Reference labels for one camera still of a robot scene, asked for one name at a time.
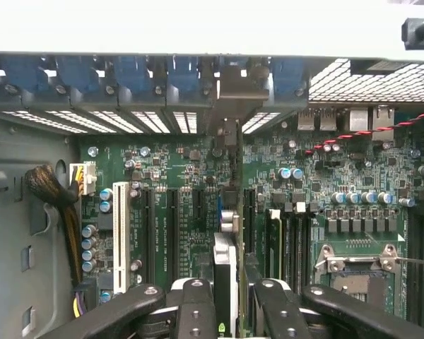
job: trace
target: white pcie slot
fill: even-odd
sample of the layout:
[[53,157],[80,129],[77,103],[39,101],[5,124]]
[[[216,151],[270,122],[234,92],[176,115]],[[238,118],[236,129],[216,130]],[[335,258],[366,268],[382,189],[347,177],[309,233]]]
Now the white pcie slot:
[[129,183],[113,183],[113,293],[130,286]]

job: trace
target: motherboard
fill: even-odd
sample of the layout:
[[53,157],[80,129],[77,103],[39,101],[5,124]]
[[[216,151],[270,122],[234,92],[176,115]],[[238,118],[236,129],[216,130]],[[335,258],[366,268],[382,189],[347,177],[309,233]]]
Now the motherboard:
[[[321,283],[405,318],[407,265],[390,257],[406,256],[408,210],[424,201],[423,138],[398,130],[390,142],[347,141],[336,133],[283,121],[244,135],[245,255],[261,277],[295,292]],[[96,193],[81,201],[83,271],[97,279],[100,302],[139,283],[169,290],[177,279],[205,278],[225,200],[236,199],[227,191],[232,159],[215,145],[208,136],[81,139],[81,160],[98,175]]]

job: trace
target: yellow wire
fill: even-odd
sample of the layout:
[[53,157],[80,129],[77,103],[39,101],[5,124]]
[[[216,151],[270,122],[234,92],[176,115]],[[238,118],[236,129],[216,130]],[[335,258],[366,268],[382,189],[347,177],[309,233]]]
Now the yellow wire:
[[80,312],[78,312],[77,298],[73,299],[73,315],[78,318],[80,316]]

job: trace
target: green circuit board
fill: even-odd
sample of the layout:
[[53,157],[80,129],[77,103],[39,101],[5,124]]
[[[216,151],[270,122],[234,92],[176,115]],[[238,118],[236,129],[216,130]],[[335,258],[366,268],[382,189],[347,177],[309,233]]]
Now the green circuit board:
[[[396,273],[390,273],[370,270],[368,265],[348,265],[345,271],[318,276],[315,266],[324,245],[331,246],[335,256],[343,257],[378,256],[386,245],[392,245],[398,256],[406,253],[407,212],[397,201],[401,195],[414,197],[424,189],[424,180],[417,174],[420,160],[411,156],[415,144],[411,136],[397,133],[387,150],[370,138],[361,137],[337,140],[339,150],[327,153],[318,149],[314,155],[304,156],[303,150],[335,135],[277,126],[270,134],[245,136],[244,215],[251,213],[244,221],[245,232],[250,233],[245,237],[245,251],[256,254],[261,276],[288,281],[297,292],[309,283],[337,286],[344,279],[365,285],[367,291],[356,288],[353,293],[358,299],[405,317],[405,267],[399,266]],[[131,203],[130,257],[132,261],[142,260],[145,268],[131,275],[131,284],[148,281],[169,289],[177,278],[199,276],[201,260],[212,252],[213,233],[219,227],[220,190],[232,176],[227,153],[212,152],[212,145],[212,138],[196,136],[81,139],[81,160],[95,161],[98,173],[96,194],[82,199],[82,225],[93,224],[99,229],[97,266],[86,276],[112,272],[110,218],[104,218],[99,211],[99,192],[111,188],[113,182],[131,180],[141,182],[142,194]],[[98,148],[94,158],[88,155],[92,146]],[[147,156],[141,155],[143,147],[150,149]],[[124,168],[127,160],[136,163],[138,176],[132,177],[135,171]],[[281,168],[300,169],[302,178],[281,179]],[[384,192],[393,196],[393,203],[335,204],[331,197],[336,192]],[[304,202],[308,209],[302,216],[295,214],[297,202]],[[152,205],[149,216],[145,215],[148,204]],[[170,216],[174,204],[179,211],[176,220]],[[270,210],[281,211],[282,232],[270,220]],[[346,225],[354,219],[371,219],[375,226],[369,231],[353,232]],[[154,229],[153,238],[145,234],[148,220]],[[334,221],[339,228],[331,226]]]

